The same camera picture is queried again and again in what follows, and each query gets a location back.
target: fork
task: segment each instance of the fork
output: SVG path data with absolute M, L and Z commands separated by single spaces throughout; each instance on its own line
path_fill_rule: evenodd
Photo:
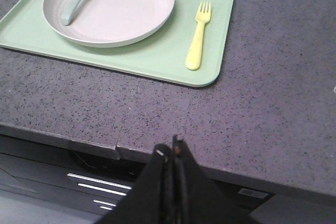
M 204 27 L 210 21 L 210 18 L 211 3 L 202 1 L 196 13 L 197 27 L 195 35 L 185 60 L 185 65 L 190 70 L 197 70 L 201 65 Z

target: countertop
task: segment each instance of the countertop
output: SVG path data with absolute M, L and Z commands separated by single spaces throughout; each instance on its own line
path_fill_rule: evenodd
M 0 0 L 2 18 L 19 0 Z M 212 178 L 336 205 L 334 0 L 234 0 L 195 89 L 0 48 L 0 134 L 148 160 L 183 137 Z

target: sticker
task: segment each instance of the sticker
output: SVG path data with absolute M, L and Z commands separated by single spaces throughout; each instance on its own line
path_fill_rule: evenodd
M 258 198 L 258 199 L 264 199 L 268 196 L 268 193 L 263 193 L 262 191 L 255 191 L 255 190 L 251 190 L 247 188 L 242 188 L 241 190 L 239 190 L 238 193 L 242 195 Z

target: mint green tray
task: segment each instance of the mint green tray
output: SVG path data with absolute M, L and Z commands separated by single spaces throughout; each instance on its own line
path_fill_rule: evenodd
M 201 67 L 185 67 L 202 0 L 175 0 L 168 21 L 152 36 L 119 48 L 90 48 L 69 42 L 45 22 L 43 0 L 20 0 L 0 21 L 0 45 L 191 87 L 211 84 L 221 70 L 233 0 L 211 1 Z

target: cabinet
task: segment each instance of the cabinet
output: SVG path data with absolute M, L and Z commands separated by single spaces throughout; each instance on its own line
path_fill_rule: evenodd
M 144 166 L 0 135 L 1 188 L 94 214 L 113 209 Z M 246 214 L 272 197 L 251 188 L 214 183 Z

